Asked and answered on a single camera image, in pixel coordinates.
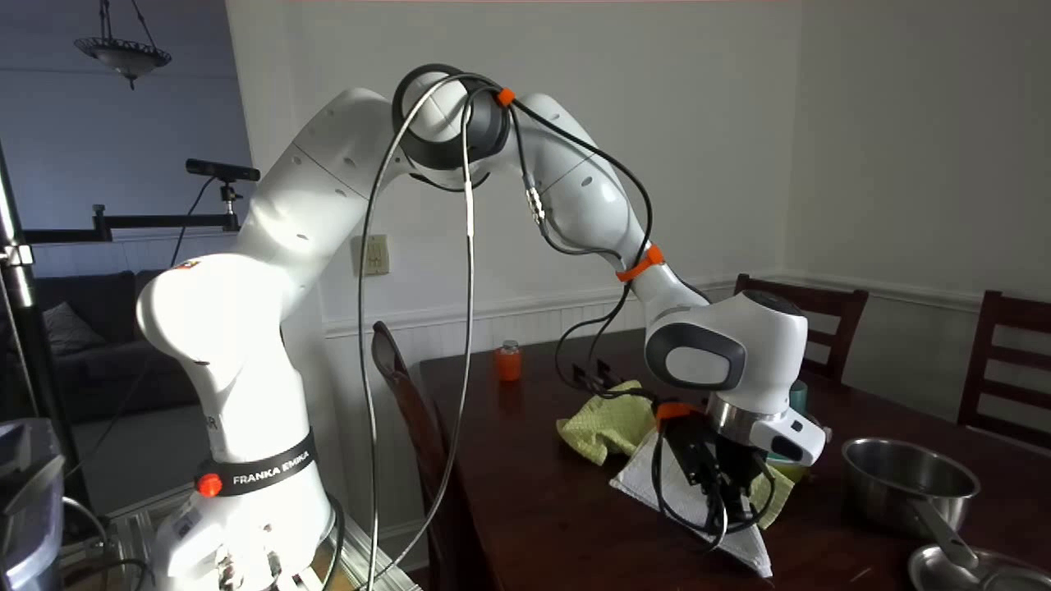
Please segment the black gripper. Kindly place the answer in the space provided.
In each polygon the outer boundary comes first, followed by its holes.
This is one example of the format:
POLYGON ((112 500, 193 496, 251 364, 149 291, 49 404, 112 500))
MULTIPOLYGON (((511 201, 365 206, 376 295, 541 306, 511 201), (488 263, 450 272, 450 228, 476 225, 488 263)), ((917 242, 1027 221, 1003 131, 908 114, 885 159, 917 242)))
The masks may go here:
POLYGON ((752 446, 720 437, 699 412, 660 420, 691 486, 706 492, 714 514, 770 516, 775 505, 775 478, 752 446))

